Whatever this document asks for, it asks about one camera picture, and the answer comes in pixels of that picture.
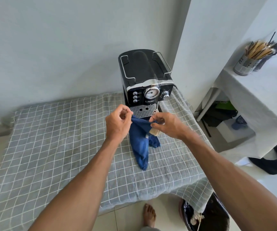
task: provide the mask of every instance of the bare foot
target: bare foot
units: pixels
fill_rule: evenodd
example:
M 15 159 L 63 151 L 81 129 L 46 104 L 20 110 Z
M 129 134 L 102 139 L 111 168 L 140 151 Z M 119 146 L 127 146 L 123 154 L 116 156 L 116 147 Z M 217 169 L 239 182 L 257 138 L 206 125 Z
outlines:
M 156 212 L 153 207 L 149 204 L 144 205 L 143 218 L 144 218 L 144 226 L 149 226 L 154 228 L 156 223 Z

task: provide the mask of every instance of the human arm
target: human arm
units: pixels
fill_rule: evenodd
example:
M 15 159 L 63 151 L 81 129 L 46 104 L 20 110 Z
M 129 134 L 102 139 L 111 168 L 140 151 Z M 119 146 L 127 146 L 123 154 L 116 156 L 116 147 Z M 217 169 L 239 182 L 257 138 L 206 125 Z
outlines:
M 34 230 L 92 230 L 114 153 L 128 134 L 133 112 L 125 105 L 106 117 L 106 139 L 87 166 L 40 213 Z
M 277 198 L 259 182 L 205 144 L 175 115 L 156 113 L 149 121 L 182 140 L 209 179 L 214 191 L 241 230 L 277 230 Z

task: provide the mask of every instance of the gray checkered cloth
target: gray checkered cloth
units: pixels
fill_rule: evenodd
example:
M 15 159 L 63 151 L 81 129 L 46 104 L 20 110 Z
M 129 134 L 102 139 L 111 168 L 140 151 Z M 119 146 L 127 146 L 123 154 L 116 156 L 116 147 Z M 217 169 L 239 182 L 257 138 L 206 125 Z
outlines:
M 27 230 L 44 207 L 100 149 L 105 117 L 123 93 L 109 93 L 58 103 L 33 105 L 16 113 L 12 137 L 0 164 L 0 230 Z M 174 89 L 162 111 L 175 113 L 210 145 L 187 103 Z M 196 159 L 180 141 L 161 133 L 161 147 L 149 148 L 142 171 L 129 136 L 117 148 L 100 211 L 118 204 L 173 193 L 202 212 L 213 189 Z

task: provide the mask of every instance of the forearm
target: forearm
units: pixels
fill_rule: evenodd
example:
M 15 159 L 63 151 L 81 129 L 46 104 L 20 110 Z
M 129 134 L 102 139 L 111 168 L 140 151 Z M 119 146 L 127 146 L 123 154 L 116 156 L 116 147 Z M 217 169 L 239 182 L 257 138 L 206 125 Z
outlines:
M 277 230 L 277 198 L 270 191 L 207 146 L 196 133 L 187 131 L 182 140 L 240 229 Z
M 106 140 L 88 165 L 40 213 L 30 230 L 92 230 L 118 142 Z

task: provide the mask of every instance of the human hand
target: human hand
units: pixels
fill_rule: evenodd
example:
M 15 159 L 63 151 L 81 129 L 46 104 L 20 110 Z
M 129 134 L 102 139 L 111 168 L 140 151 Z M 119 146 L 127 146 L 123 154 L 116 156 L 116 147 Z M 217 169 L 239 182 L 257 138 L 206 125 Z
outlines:
M 175 139 L 183 139 L 185 135 L 191 131 L 190 128 L 183 124 L 177 116 L 171 113 L 156 112 L 149 119 L 149 122 L 153 121 L 158 122 L 158 124 L 151 124 L 153 128 L 160 130 Z
M 128 134 L 131 126 L 131 117 L 133 112 L 126 105 L 120 104 L 110 115 L 105 118 L 106 121 L 106 139 L 120 144 Z

